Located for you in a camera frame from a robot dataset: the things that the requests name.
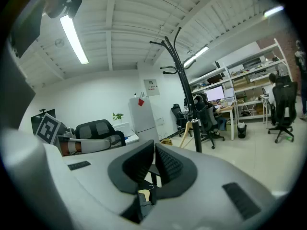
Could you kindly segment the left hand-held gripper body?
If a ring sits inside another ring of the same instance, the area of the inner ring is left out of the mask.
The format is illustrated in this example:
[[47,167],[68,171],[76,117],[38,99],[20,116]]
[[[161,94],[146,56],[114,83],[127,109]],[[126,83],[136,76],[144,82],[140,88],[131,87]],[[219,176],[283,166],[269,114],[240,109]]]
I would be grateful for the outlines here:
[[72,129],[47,113],[35,135],[45,143],[56,146],[60,152],[98,152],[111,148],[107,139],[73,138]]

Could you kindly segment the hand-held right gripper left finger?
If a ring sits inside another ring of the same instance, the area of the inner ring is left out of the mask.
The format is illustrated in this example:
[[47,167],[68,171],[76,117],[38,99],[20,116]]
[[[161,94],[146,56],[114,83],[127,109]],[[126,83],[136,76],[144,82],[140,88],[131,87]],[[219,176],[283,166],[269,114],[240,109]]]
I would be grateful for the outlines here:
[[122,170],[134,182],[140,184],[154,160],[154,141],[149,140],[124,154]]

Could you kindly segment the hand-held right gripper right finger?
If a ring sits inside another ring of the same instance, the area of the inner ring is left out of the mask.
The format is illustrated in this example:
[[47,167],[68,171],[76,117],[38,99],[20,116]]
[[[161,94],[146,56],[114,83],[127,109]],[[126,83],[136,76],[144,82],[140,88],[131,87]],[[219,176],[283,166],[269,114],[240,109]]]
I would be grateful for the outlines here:
[[159,171],[162,185],[182,185],[184,157],[180,154],[156,144],[155,165]]

